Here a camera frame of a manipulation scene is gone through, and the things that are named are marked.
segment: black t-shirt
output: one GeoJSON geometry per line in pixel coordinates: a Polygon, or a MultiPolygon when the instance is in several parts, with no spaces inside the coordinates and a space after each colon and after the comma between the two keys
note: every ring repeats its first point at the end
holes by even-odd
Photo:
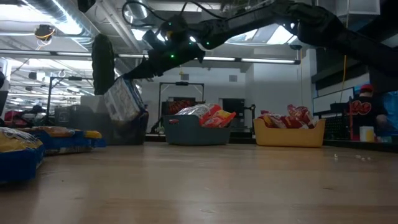
{"type": "Polygon", "coordinates": [[[387,114],[383,104],[372,97],[357,96],[352,101],[352,107],[355,135],[359,135],[359,127],[361,126],[371,126],[377,131],[376,117],[381,114],[387,114]]]}

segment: yellow cable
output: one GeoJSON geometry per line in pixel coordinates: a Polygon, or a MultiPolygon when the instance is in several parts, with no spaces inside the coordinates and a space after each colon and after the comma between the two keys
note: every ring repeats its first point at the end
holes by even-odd
{"type": "MultiPolygon", "coordinates": [[[[348,29],[348,21],[349,21],[349,8],[350,8],[350,1],[348,0],[347,5],[347,21],[346,21],[346,28],[348,29]]],[[[344,83],[346,81],[346,74],[347,74],[347,55],[344,55],[344,68],[343,68],[343,81],[341,82],[341,93],[340,93],[340,103],[343,99],[343,90],[344,90],[344,83]]]]}
{"type": "Polygon", "coordinates": [[[35,36],[36,36],[38,39],[44,39],[44,38],[48,38],[48,37],[50,37],[51,35],[53,35],[54,32],[55,32],[55,29],[52,30],[51,34],[47,34],[47,35],[44,35],[44,36],[37,36],[37,35],[35,35],[35,36]]]}
{"type": "Polygon", "coordinates": [[[304,106],[304,100],[303,100],[303,48],[300,49],[300,78],[301,78],[301,105],[304,106]]]}

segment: yellow plastic bin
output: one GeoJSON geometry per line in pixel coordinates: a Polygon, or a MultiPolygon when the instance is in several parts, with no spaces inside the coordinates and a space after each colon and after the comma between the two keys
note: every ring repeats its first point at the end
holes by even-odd
{"type": "Polygon", "coordinates": [[[278,129],[254,119],[256,142],[259,146],[322,147],[325,123],[321,119],[313,129],[278,129]]]}

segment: vent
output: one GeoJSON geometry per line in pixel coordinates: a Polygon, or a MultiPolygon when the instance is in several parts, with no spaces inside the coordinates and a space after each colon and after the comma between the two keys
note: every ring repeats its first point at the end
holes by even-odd
{"type": "Polygon", "coordinates": [[[229,82],[238,82],[238,76],[237,75],[230,75],[229,76],[229,82]]]}
{"type": "Polygon", "coordinates": [[[189,81],[189,74],[182,74],[181,81],[189,81]]]}

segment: white cup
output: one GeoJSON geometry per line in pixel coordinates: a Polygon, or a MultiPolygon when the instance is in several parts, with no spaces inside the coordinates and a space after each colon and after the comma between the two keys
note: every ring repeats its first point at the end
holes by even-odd
{"type": "Polygon", "coordinates": [[[359,127],[359,136],[361,142],[374,142],[374,127],[359,127]]]}

